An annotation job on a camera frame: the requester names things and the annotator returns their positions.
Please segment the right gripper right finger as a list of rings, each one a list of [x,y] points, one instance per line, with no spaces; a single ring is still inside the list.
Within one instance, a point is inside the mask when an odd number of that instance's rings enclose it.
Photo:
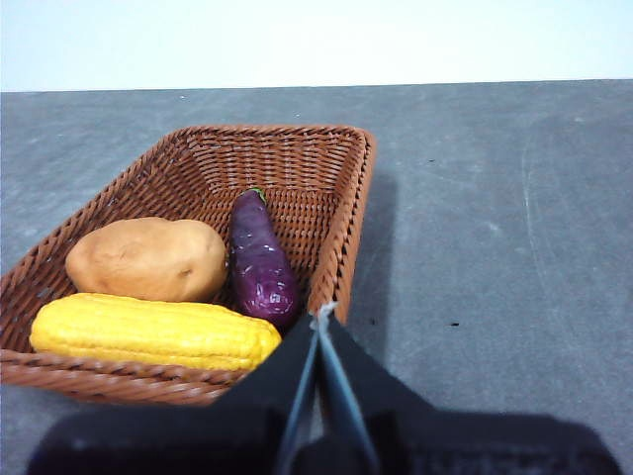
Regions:
[[[550,416],[432,406],[332,317],[318,320],[330,382],[361,452],[380,474],[619,474],[597,433]]]

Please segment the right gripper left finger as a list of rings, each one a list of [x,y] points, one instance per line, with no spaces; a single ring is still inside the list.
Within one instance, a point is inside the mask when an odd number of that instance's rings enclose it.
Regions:
[[[314,320],[300,318],[254,371],[205,407],[111,407],[56,423],[30,474],[272,474],[302,437]]]

